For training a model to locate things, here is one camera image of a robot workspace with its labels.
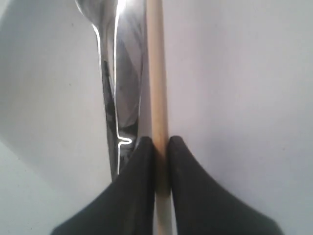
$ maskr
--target metal spoon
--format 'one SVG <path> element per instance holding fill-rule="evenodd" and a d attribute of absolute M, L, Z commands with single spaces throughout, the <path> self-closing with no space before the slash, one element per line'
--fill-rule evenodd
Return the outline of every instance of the metal spoon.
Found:
<path fill-rule="evenodd" d="M 123 169 L 138 135 L 146 53 L 144 0 L 76 0 L 97 36 L 111 175 Z"/>

